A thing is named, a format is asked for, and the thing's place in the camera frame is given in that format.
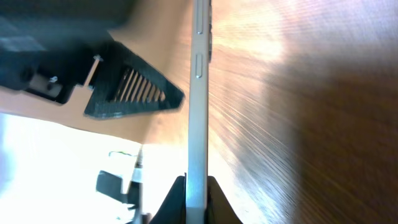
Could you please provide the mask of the smartphone with teal screen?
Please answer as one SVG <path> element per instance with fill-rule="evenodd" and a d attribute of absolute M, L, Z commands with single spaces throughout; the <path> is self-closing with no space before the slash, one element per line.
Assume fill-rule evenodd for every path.
<path fill-rule="evenodd" d="M 194 0 L 190 51 L 186 222 L 206 223 L 208 191 L 208 84 L 211 1 Z"/>

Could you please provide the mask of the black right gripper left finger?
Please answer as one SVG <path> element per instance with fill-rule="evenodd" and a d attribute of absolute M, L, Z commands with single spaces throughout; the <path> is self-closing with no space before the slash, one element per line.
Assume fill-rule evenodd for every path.
<path fill-rule="evenodd" d="M 178 176 L 150 224 L 186 224 L 185 176 Z"/>

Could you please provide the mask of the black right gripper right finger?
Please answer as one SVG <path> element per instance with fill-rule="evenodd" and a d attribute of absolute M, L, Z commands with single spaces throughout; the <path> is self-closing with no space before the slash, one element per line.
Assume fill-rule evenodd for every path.
<path fill-rule="evenodd" d="M 207 183 L 206 224 L 242 224 L 216 179 L 208 176 Z"/>

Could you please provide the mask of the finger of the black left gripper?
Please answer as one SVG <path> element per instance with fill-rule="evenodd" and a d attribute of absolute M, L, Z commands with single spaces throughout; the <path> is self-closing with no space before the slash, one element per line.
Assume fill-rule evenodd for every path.
<path fill-rule="evenodd" d="M 116 41 L 99 49 L 90 87 L 84 114 L 98 119 L 176 110 L 185 97 L 158 69 Z"/>

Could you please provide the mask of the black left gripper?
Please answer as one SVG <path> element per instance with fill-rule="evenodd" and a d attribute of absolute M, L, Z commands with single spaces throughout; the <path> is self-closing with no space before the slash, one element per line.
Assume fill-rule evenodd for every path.
<path fill-rule="evenodd" d="M 65 104 L 136 0 L 1 0 L 1 86 Z"/>

